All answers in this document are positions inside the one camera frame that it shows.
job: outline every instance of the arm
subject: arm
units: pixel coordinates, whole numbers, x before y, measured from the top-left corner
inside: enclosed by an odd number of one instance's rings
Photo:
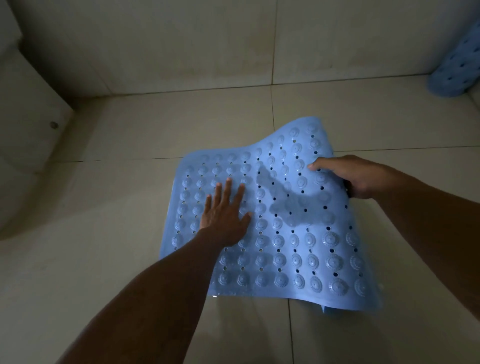
[[[480,318],[480,204],[356,156],[318,158],[309,168],[331,170],[352,197],[377,201],[437,278]],[[458,243],[468,244],[467,254]]]
[[[207,196],[194,239],[135,277],[100,311],[59,363],[182,363],[198,324],[221,250],[247,231],[239,220],[245,191],[229,204],[231,179]]]

